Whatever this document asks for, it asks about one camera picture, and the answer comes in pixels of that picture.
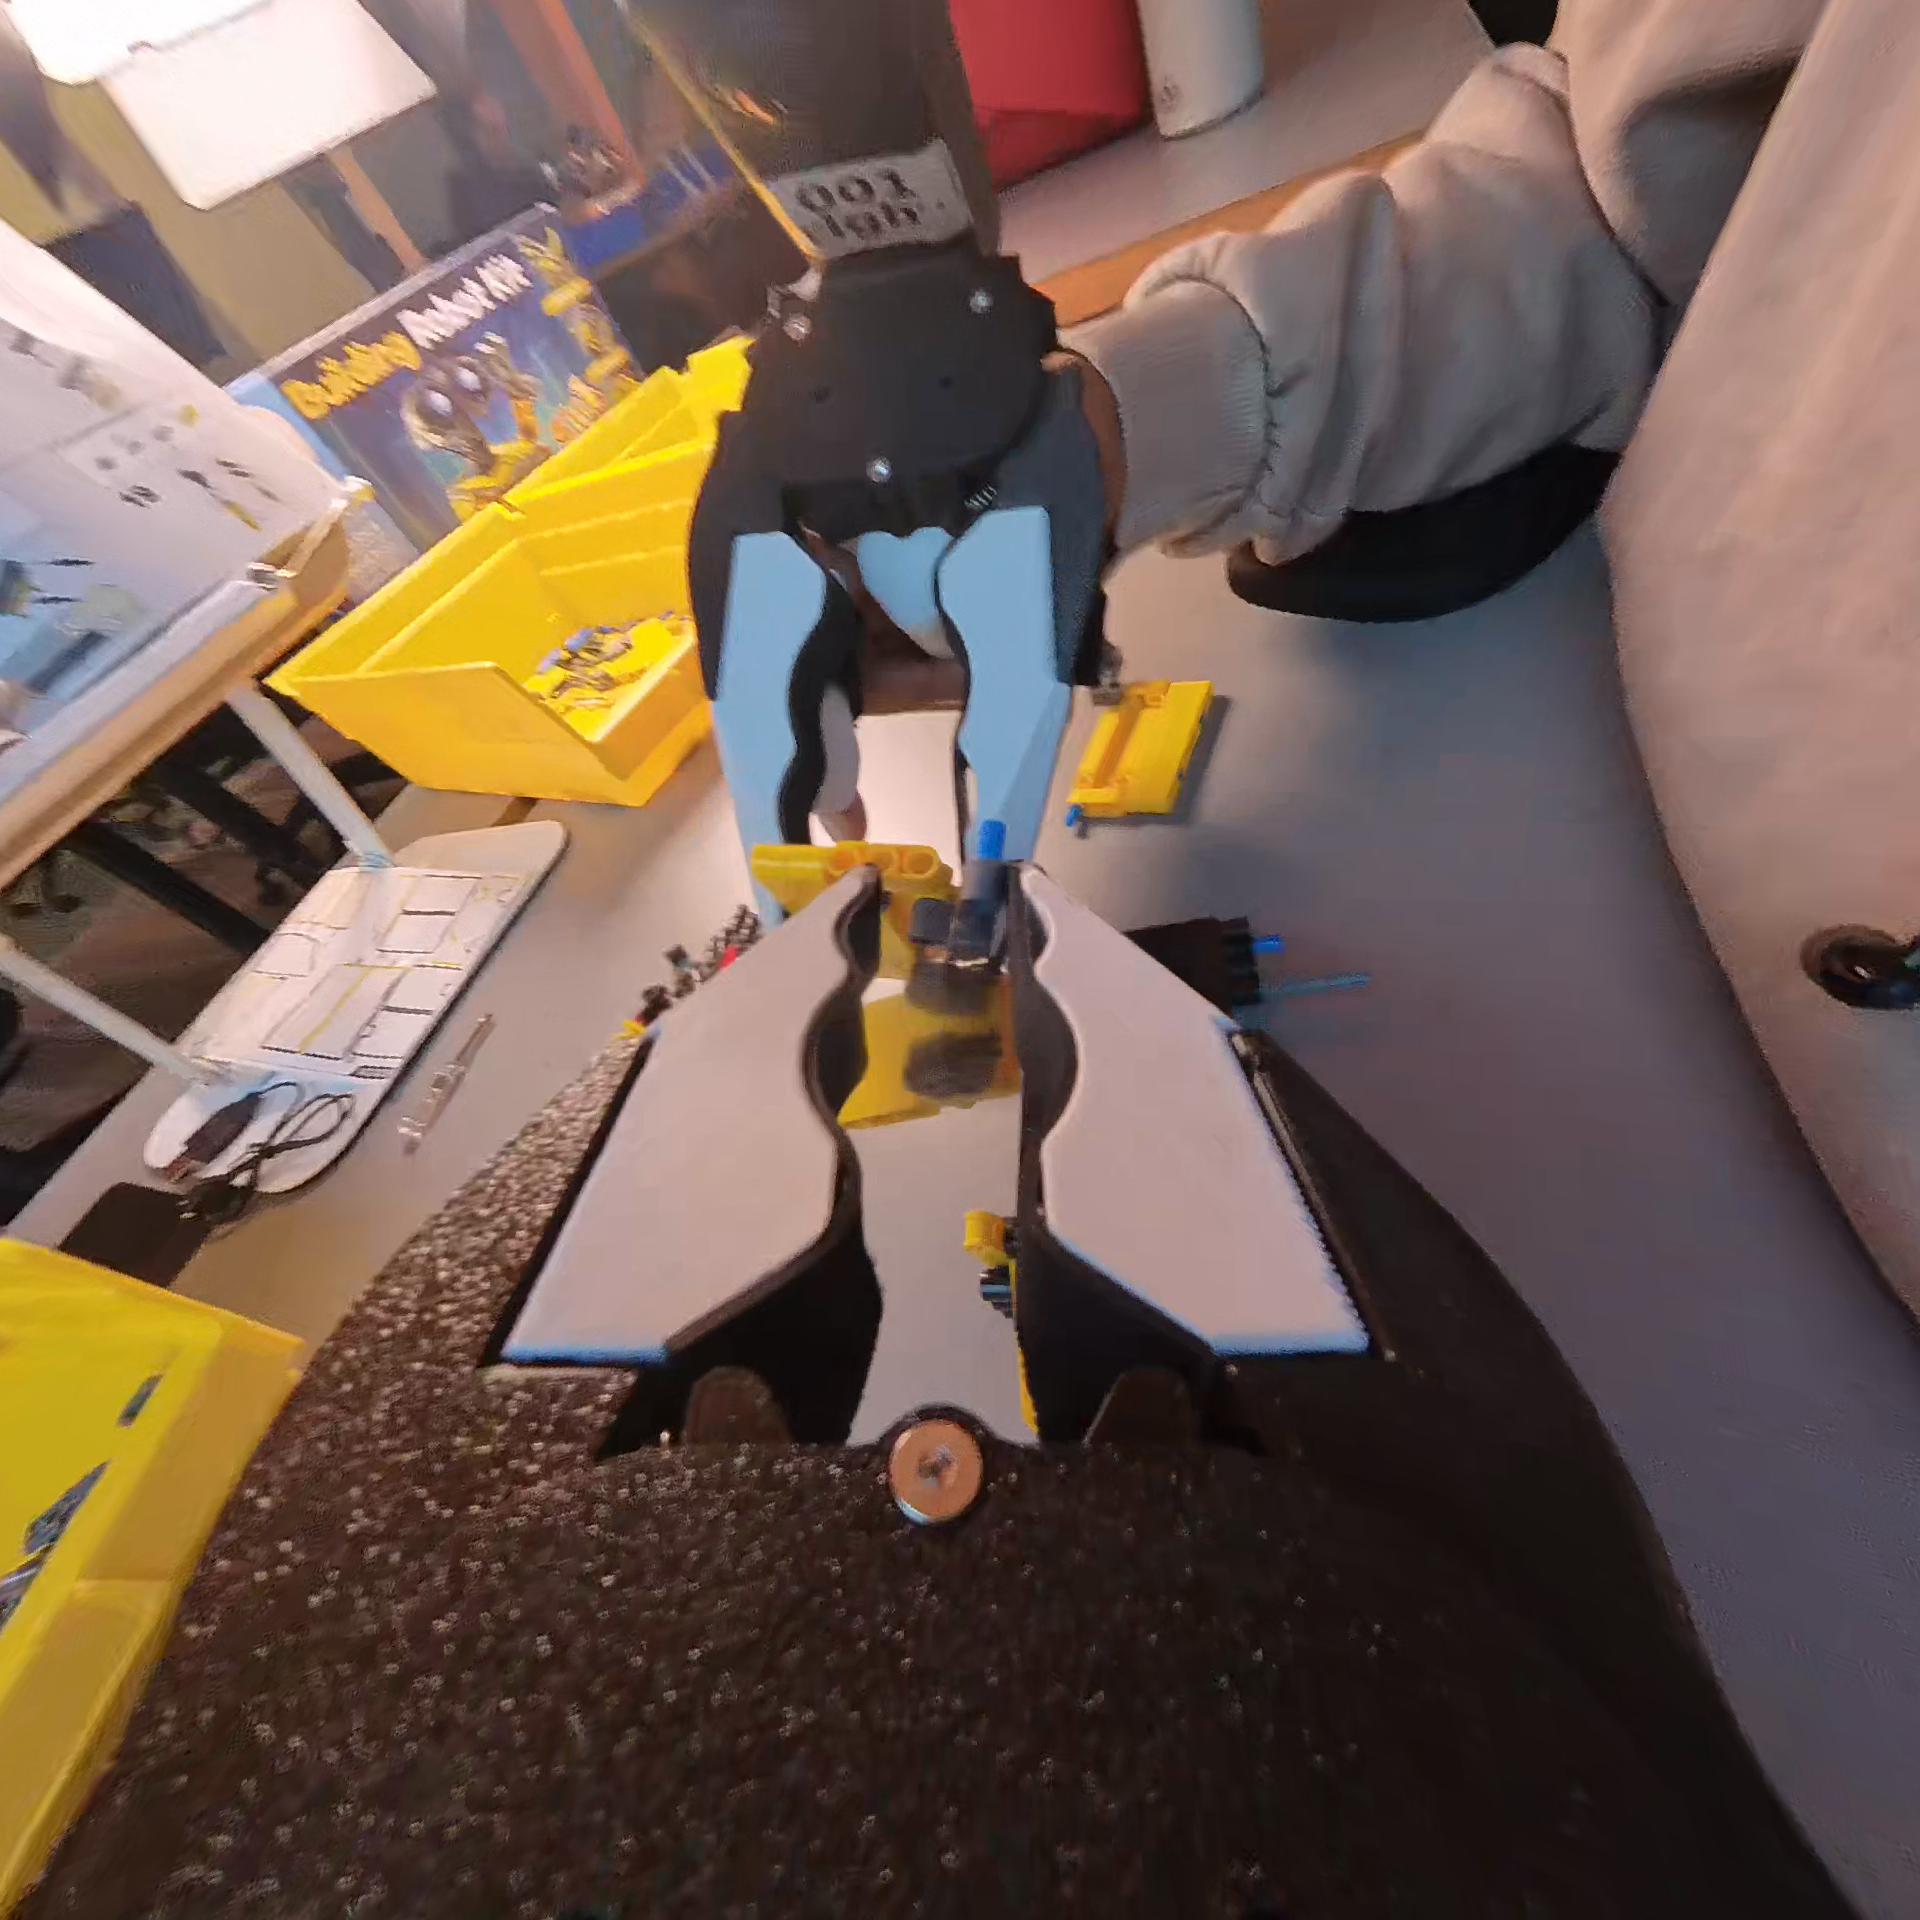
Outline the white lamp panel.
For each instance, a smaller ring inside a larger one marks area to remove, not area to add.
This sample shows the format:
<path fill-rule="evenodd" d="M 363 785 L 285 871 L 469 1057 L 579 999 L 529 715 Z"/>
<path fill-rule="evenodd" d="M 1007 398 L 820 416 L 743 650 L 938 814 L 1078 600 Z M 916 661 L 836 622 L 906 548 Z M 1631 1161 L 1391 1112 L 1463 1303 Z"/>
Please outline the white lamp panel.
<path fill-rule="evenodd" d="M 251 2 L 133 48 L 100 88 L 178 198 L 198 213 L 439 96 L 363 2 Z"/>
<path fill-rule="evenodd" d="M 197 63 L 267 2 L 2 2 L 2 84 L 96 84 Z"/>

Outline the person's beige hoodie torso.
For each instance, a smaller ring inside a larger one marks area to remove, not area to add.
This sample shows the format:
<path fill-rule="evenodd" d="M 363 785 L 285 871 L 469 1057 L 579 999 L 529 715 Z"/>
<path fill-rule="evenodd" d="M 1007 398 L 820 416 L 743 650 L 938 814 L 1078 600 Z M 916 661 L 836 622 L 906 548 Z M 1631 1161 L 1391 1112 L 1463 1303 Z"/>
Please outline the person's beige hoodie torso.
<path fill-rule="evenodd" d="M 1668 854 L 1842 1212 L 1917 1311 L 1917 2 L 1823 2 L 1603 513 Z"/>

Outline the grey desk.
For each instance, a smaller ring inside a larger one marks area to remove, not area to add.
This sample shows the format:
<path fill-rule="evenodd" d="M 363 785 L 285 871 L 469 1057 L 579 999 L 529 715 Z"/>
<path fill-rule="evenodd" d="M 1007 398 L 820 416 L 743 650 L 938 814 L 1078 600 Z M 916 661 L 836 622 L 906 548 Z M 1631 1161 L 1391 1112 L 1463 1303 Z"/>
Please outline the grey desk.
<path fill-rule="evenodd" d="M 1691 908 L 1603 535 L 1418 627 L 1123 622 L 1240 669 L 1190 849 L 1347 1003 L 1286 1115 L 1415 1355 L 1240 1367 L 1258 1454 L 588 1459 L 469 1355 L 614 1041 L 316 1352 L 20 1916 L 1917 1916 L 1917 1318 Z"/>

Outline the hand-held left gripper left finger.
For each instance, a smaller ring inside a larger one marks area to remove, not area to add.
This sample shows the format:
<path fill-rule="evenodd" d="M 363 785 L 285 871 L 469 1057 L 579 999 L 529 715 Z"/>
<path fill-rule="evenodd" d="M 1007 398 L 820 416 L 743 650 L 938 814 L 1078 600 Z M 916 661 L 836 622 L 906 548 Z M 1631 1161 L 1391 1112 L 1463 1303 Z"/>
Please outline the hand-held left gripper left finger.
<path fill-rule="evenodd" d="M 790 1441 L 850 1441 L 882 1326 L 842 1129 L 879 935 L 879 871 L 850 869 L 662 1017 L 500 1317 L 500 1362 L 634 1372 L 617 1434 L 645 1442 L 685 1437 L 721 1367 L 771 1392 Z"/>

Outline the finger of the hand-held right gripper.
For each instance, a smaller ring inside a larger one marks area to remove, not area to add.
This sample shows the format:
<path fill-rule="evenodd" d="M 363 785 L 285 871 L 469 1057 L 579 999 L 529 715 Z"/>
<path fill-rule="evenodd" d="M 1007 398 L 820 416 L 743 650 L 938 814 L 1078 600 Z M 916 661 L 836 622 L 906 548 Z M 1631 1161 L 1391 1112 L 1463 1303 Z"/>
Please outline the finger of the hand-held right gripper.
<path fill-rule="evenodd" d="M 991 511 L 935 568 L 935 598 L 968 669 L 958 722 L 970 789 L 968 854 L 1028 862 L 1072 709 L 1054 635 L 1049 513 Z"/>
<path fill-rule="evenodd" d="M 744 858 L 807 846 L 827 764 L 831 576 L 785 531 L 738 535 L 719 629 L 711 732 Z"/>

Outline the pile of small building pieces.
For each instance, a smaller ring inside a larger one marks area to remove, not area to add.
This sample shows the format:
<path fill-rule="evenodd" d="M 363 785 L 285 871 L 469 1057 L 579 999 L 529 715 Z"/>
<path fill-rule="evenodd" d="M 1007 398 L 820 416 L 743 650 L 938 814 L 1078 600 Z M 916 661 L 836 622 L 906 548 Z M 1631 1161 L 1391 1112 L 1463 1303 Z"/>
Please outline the pile of small building pieces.
<path fill-rule="evenodd" d="M 651 981 L 634 1014 L 622 1023 L 622 1039 L 645 1039 L 673 1006 L 699 992 L 709 981 L 736 966 L 744 952 L 751 952 L 760 939 L 760 917 L 751 906 L 738 906 L 729 921 L 707 940 L 707 948 L 690 952 L 682 945 L 666 948 L 662 955 L 662 981 Z"/>

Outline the black pad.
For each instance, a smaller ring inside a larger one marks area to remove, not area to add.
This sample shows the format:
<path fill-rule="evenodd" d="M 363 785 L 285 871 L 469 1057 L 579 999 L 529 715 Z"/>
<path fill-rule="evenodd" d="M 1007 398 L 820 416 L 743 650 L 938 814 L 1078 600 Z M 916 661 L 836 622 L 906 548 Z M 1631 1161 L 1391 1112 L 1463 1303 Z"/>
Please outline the black pad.
<path fill-rule="evenodd" d="M 1410 625 L 1491 600 L 1544 566 L 1596 511 L 1621 453 L 1556 444 L 1460 492 L 1353 513 L 1313 553 L 1260 563 L 1252 541 L 1228 589 L 1260 611 Z"/>

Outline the white water bottle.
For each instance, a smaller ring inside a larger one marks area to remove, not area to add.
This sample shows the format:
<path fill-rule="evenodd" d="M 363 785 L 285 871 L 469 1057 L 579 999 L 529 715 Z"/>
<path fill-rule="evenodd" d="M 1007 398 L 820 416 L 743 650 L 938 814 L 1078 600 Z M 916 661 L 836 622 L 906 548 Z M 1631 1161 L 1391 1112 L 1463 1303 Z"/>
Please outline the white water bottle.
<path fill-rule="evenodd" d="M 1265 96 L 1260 2 L 1138 2 L 1162 141 L 1213 131 Z"/>

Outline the person's right forearm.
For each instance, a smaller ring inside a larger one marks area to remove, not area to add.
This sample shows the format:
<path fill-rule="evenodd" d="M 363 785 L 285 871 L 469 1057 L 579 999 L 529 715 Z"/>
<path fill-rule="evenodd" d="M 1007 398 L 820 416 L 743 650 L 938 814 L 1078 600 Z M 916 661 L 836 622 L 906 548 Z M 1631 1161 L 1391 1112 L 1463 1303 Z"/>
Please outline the person's right forearm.
<path fill-rule="evenodd" d="M 1082 328 L 1119 553 L 1290 563 L 1353 513 L 1621 452 L 1823 2 L 1560 2 L 1381 171 L 1167 252 Z"/>

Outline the pile of dark pieces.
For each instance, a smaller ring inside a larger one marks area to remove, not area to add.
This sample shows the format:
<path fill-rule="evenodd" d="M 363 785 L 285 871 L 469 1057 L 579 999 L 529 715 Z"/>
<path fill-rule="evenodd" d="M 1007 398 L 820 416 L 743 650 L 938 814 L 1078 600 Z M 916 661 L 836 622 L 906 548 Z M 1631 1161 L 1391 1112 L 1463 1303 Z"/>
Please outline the pile of dark pieces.
<path fill-rule="evenodd" d="M 160 1380 L 149 1372 L 123 1393 L 63 1377 L 2 1389 L 2 1626 L 22 1611 Z"/>

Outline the dark flat plate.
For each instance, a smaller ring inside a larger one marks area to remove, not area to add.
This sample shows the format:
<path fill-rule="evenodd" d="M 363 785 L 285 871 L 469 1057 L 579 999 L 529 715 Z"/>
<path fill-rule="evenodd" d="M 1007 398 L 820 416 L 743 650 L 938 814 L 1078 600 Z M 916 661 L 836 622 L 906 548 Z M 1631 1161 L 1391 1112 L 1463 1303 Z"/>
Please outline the dark flat plate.
<path fill-rule="evenodd" d="M 173 1188 L 117 1181 L 58 1238 L 55 1250 L 136 1282 L 173 1286 L 209 1235 L 209 1219 Z"/>

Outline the robot kit box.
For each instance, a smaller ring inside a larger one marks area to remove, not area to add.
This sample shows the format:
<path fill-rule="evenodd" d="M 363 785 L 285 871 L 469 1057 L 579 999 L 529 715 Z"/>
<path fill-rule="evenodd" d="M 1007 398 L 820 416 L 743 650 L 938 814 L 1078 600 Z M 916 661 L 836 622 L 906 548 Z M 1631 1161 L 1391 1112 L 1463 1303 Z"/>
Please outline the robot kit box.
<path fill-rule="evenodd" d="M 432 260 L 229 391 L 371 488 L 416 553 L 500 502 L 636 385 L 634 357 L 531 207 Z"/>

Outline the pile of yellow pieces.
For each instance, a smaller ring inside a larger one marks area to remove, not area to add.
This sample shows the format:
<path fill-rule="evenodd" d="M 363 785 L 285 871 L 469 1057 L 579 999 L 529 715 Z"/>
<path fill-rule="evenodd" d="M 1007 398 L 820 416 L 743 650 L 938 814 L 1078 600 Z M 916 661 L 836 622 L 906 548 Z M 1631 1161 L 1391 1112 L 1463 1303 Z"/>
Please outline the pile of yellow pieces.
<path fill-rule="evenodd" d="M 518 687 L 579 738 L 603 743 L 685 656 L 695 661 L 691 613 L 660 611 L 625 627 L 579 627 Z"/>

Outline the yellow storage bin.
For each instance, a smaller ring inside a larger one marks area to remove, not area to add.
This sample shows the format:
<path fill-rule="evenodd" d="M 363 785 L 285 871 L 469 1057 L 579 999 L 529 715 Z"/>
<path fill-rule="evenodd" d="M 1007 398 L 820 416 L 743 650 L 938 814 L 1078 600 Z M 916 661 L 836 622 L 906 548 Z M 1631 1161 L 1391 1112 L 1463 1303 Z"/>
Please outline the yellow storage bin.
<path fill-rule="evenodd" d="M 500 501 L 272 687 L 420 787 L 645 807 L 709 738 L 699 645 L 603 743 L 567 732 L 518 683 L 579 627 L 691 613 L 691 506 L 529 522 Z"/>
<path fill-rule="evenodd" d="M 111 1762 L 207 1539 L 301 1377 L 297 1337 L 2 1240 L 2 1389 L 126 1392 L 123 1450 L 2 1626 L 2 1912 Z"/>
<path fill-rule="evenodd" d="M 719 420 L 744 398 L 751 339 L 731 333 L 629 385 L 601 417 L 505 492 L 536 522 L 590 513 L 685 513 L 715 452 Z"/>

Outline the person's right hand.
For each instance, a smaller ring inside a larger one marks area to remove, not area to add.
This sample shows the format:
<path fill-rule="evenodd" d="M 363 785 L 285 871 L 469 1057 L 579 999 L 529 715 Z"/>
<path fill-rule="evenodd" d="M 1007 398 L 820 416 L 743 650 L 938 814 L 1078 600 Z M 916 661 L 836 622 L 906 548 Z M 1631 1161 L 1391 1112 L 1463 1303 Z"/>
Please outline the person's right hand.
<path fill-rule="evenodd" d="M 856 589 L 851 600 L 860 611 L 861 713 L 960 713 L 968 666 L 958 661 L 940 616 L 926 627 L 903 627 L 864 589 Z"/>

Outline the instruction booklet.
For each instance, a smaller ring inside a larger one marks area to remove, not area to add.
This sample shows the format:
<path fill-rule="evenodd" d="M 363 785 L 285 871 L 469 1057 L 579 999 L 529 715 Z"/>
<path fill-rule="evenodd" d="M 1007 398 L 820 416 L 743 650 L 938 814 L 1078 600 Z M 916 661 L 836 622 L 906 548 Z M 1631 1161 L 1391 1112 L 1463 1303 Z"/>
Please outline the instruction booklet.
<path fill-rule="evenodd" d="M 2 799 L 266 608 L 350 492 L 22 233 L 2 228 Z"/>

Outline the yellow holed side panel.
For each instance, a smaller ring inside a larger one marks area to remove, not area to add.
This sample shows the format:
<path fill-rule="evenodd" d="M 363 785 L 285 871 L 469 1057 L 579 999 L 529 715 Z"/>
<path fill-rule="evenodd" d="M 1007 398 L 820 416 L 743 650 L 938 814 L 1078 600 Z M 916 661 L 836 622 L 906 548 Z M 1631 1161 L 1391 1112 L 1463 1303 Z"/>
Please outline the yellow holed side panel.
<path fill-rule="evenodd" d="M 1123 683 L 1100 707 L 1074 768 L 1065 827 L 1174 818 L 1213 715 L 1213 696 L 1207 678 Z"/>

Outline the red carrier bag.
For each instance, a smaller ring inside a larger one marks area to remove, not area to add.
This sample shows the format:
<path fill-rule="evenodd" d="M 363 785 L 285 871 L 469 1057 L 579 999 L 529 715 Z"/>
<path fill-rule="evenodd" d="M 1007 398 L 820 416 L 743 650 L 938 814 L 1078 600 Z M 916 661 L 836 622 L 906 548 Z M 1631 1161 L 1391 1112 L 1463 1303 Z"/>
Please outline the red carrier bag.
<path fill-rule="evenodd" d="M 1138 2 L 948 2 L 995 191 L 1153 117 Z"/>

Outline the white stand base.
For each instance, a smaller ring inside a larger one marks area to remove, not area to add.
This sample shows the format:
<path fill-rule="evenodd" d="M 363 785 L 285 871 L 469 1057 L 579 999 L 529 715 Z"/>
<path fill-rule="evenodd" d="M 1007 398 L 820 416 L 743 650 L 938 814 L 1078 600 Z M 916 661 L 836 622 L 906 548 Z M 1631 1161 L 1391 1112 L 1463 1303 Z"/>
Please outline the white stand base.
<path fill-rule="evenodd" d="M 525 874 L 344 869 L 207 1020 L 207 1055 L 388 1080 L 523 908 Z"/>

